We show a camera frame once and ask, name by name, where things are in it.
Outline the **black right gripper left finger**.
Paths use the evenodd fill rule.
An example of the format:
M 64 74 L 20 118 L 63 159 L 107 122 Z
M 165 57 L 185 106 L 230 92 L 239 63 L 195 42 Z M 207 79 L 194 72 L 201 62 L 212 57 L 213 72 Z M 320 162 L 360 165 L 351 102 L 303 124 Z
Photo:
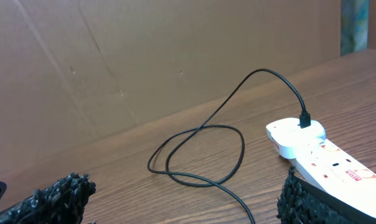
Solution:
M 45 189 L 0 212 L 0 224 L 80 224 L 96 183 L 72 172 Z

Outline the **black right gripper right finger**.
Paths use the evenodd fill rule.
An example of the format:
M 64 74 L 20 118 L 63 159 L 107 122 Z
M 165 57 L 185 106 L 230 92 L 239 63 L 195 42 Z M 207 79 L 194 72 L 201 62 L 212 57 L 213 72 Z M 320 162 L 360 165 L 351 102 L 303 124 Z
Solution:
M 376 224 L 376 218 L 295 176 L 291 166 L 277 201 L 282 224 Z

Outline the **white USB charger adapter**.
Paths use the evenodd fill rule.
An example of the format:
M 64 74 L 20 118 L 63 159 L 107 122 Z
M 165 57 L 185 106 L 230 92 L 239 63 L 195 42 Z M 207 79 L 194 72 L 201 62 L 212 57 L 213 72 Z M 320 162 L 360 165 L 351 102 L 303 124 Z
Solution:
M 266 125 L 266 133 L 274 149 L 285 159 L 295 159 L 299 149 L 326 139 L 326 130 L 318 121 L 302 128 L 298 118 L 284 118 Z

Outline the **white power strip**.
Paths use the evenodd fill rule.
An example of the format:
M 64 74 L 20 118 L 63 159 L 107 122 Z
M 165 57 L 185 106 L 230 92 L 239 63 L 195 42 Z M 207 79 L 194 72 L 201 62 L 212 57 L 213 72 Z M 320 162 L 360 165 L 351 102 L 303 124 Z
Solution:
M 311 185 L 376 218 L 376 173 L 327 137 L 288 160 Z

